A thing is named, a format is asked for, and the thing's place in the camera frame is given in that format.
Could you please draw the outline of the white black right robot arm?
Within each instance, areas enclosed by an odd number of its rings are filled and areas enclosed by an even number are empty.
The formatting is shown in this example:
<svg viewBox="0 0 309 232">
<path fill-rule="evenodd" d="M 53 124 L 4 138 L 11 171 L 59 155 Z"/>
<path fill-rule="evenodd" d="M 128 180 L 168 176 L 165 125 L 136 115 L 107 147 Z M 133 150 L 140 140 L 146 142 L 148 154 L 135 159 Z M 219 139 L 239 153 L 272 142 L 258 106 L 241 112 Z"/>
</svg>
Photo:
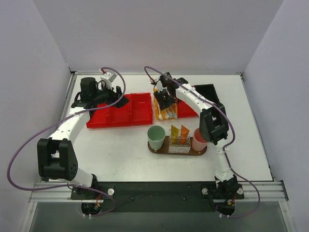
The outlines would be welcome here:
<svg viewBox="0 0 309 232">
<path fill-rule="evenodd" d="M 154 97 L 161 110 L 180 101 L 196 112 L 199 116 L 199 133 L 207 143 L 212 144 L 216 192 L 222 196 L 235 194 L 239 189 L 237 177 L 231 170 L 224 150 L 218 145 L 219 141 L 227 139 L 230 128 L 224 105 L 207 100 L 184 78 L 174 79 L 169 73 L 161 75 L 152 84 L 157 88 Z"/>
</svg>

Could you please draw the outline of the yellow toothpaste tube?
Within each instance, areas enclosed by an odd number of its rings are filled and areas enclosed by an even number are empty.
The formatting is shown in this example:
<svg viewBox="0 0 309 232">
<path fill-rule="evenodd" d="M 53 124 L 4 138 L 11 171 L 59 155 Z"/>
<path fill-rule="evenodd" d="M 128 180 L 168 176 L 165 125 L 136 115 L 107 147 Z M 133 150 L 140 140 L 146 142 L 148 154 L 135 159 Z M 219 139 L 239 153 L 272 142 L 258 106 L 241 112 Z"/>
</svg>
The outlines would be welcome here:
<svg viewBox="0 0 309 232">
<path fill-rule="evenodd" d="M 178 134 L 180 129 L 175 127 L 174 125 L 171 125 L 171 142 L 174 144 L 177 142 Z"/>
</svg>

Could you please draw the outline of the clear textured glass holder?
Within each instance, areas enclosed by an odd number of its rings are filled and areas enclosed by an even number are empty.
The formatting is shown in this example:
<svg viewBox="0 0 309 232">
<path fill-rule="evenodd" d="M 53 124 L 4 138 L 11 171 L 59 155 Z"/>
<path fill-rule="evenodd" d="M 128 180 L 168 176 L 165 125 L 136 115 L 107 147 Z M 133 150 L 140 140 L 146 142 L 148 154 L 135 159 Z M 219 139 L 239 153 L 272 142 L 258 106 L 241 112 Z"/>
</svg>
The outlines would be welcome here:
<svg viewBox="0 0 309 232">
<path fill-rule="evenodd" d="M 172 142 L 171 129 L 169 129 L 168 136 L 168 152 L 171 154 L 188 154 L 191 149 L 190 136 L 181 137 L 180 133 L 176 139 L 176 142 Z"/>
</svg>

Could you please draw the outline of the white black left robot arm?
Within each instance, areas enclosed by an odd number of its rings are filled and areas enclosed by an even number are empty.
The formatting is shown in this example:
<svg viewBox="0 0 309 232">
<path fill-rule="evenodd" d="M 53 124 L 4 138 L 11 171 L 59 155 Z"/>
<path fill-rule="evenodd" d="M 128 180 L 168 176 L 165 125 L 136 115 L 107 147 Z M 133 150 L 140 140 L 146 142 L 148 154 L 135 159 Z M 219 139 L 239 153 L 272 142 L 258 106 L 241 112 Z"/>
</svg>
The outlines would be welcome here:
<svg viewBox="0 0 309 232">
<path fill-rule="evenodd" d="M 80 91 L 74 98 L 68 119 L 49 138 L 37 143 L 40 177 L 86 188 L 95 185 L 96 177 L 79 168 L 73 144 L 100 104 L 121 108 L 129 102 L 119 86 L 112 86 L 115 78 L 115 73 L 107 72 L 100 81 L 94 77 L 81 79 Z"/>
</svg>

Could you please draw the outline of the red toothpaste bin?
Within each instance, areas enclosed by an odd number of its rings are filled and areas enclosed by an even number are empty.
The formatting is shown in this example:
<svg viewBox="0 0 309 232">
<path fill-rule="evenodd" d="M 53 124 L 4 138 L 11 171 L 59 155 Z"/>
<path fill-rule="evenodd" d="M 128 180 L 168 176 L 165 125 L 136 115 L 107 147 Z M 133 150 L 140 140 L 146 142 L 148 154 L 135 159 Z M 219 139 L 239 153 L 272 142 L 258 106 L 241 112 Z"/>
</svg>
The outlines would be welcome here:
<svg viewBox="0 0 309 232">
<path fill-rule="evenodd" d="M 184 101 L 177 103 L 177 114 L 178 118 L 190 118 L 197 116 L 197 113 Z"/>
</svg>

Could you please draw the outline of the black bin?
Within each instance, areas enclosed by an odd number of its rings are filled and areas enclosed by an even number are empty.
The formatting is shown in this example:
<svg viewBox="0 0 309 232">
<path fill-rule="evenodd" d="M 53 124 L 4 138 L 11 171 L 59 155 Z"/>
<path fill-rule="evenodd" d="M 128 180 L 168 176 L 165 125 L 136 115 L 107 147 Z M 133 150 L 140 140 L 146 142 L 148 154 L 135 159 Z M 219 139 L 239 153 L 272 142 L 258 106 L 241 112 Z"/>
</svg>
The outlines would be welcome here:
<svg viewBox="0 0 309 232">
<path fill-rule="evenodd" d="M 215 104 L 220 102 L 214 84 L 194 85 L 194 87 L 196 91 L 207 100 Z"/>
</svg>

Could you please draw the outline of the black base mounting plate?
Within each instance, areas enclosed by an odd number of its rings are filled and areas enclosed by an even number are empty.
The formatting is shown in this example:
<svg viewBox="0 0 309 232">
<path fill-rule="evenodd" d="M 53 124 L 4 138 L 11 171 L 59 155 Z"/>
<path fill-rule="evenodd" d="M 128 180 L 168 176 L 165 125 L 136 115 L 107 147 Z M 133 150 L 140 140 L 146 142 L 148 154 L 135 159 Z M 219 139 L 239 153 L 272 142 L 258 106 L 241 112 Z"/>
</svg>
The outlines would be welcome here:
<svg viewBox="0 0 309 232">
<path fill-rule="evenodd" d="M 99 203 L 102 211 L 115 213 L 213 212 L 216 203 L 243 200 L 241 184 L 221 187 L 214 181 L 195 182 L 99 182 L 105 193 L 73 188 L 72 200 Z"/>
</svg>

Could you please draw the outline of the orange toothpaste tube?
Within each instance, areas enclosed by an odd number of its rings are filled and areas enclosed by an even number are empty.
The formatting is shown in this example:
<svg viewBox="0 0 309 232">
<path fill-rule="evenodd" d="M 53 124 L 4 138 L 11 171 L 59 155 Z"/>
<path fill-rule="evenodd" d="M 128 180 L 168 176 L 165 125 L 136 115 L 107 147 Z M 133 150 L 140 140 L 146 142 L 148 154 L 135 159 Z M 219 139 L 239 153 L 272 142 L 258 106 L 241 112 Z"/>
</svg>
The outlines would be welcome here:
<svg viewBox="0 0 309 232">
<path fill-rule="evenodd" d="M 187 136 L 189 134 L 189 129 L 186 128 L 184 125 L 182 125 L 181 127 L 181 135 L 180 135 L 180 143 L 182 145 L 186 144 L 186 139 L 187 139 Z"/>
</svg>

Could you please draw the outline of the pink cup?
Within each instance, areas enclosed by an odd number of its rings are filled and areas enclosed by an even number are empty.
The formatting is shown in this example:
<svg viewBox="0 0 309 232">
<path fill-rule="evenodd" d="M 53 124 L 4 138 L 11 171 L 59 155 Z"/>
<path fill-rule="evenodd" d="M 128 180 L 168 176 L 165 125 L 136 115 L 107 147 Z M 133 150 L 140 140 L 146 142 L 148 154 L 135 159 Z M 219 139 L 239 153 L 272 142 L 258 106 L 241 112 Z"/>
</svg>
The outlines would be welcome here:
<svg viewBox="0 0 309 232">
<path fill-rule="evenodd" d="M 206 142 L 199 131 L 199 128 L 197 128 L 194 131 L 193 134 L 193 140 L 192 140 L 192 148 L 196 151 L 196 152 L 200 152 L 202 151 L 204 148 L 206 148 L 208 145 L 208 142 Z"/>
</svg>

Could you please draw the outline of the green cup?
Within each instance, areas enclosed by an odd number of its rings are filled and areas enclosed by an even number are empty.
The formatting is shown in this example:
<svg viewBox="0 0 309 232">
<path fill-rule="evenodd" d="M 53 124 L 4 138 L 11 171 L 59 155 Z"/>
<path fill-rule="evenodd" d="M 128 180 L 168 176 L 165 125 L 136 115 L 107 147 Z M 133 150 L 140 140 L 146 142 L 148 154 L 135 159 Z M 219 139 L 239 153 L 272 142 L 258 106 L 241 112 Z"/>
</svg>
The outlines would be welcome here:
<svg viewBox="0 0 309 232">
<path fill-rule="evenodd" d="M 159 150 L 162 147 L 165 136 L 164 128 L 158 125 L 151 126 L 147 131 L 148 142 L 153 150 Z"/>
</svg>

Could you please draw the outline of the yellow bin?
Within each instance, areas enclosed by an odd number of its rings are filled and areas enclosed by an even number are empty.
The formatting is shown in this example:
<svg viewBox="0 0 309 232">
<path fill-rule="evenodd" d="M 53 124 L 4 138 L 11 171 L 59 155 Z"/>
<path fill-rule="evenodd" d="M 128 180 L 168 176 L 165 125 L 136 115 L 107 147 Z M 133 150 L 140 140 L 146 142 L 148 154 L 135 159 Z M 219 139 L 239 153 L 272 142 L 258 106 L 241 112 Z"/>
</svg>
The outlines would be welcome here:
<svg viewBox="0 0 309 232">
<path fill-rule="evenodd" d="M 178 102 L 176 102 L 175 104 L 173 104 L 171 107 L 169 107 L 169 108 L 167 108 L 167 109 L 169 109 L 170 111 L 172 111 L 172 107 L 174 107 L 174 110 L 175 110 L 175 112 L 177 113 L 177 103 Z M 159 119 L 159 117 L 158 117 L 158 109 L 159 109 L 160 107 L 159 107 L 159 104 L 158 104 L 158 102 L 156 101 L 156 99 L 155 99 L 155 97 L 154 97 L 154 112 L 155 112 L 155 117 L 156 117 L 156 120 L 158 120 L 158 121 L 161 121 L 160 119 Z M 161 111 L 162 112 L 162 115 L 163 115 L 163 120 L 167 120 L 167 119 L 165 119 L 165 112 L 164 112 L 164 110 L 163 111 Z"/>
</svg>

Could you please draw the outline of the white toothbrush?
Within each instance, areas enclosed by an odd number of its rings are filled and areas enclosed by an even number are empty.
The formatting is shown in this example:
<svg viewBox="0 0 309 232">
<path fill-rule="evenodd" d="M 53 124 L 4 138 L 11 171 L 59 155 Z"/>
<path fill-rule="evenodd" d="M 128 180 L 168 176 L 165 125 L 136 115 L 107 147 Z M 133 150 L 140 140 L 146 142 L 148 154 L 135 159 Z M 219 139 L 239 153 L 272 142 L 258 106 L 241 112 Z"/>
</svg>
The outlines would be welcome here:
<svg viewBox="0 0 309 232">
<path fill-rule="evenodd" d="M 164 112 L 165 112 L 165 119 L 169 119 L 169 111 L 165 109 Z"/>
<path fill-rule="evenodd" d="M 160 120 L 163 120 L 163 115 L 162 115 L 160 108 L 158 109 L 158 117 Z"/>
</svg>

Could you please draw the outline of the brown oval wooden tray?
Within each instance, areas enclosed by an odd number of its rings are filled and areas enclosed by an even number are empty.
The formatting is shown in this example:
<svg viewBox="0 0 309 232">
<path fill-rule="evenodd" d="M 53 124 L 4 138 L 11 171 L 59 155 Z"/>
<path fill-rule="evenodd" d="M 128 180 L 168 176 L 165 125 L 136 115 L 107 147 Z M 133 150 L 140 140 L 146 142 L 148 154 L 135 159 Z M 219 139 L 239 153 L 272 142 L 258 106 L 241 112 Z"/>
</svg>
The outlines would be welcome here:
<svg viewBox="0 0 309 232">
<path fill-rule="evenodd" d="M 203 154 L 206 153 L 207 151 L 207 147 L 204 148 L 202 151 L 200 152 L 196 152 L 192 147 L 189 151 L 188 154 L 171 154 L 168 152 L 168 136 L 165 136 L 165 139 L 164 139 L 164 142 L 163 142 L 163 145 L 162 147 L 159 149 L 159 150 L 153 150 L 150 145 L 149 145 L 149 142 L 148 142 L 148 149 L 154 153 L 154 154 L 160 154 L 160 155 L 176 155 L 176 156 L 202 156 Z"/>
</svg>

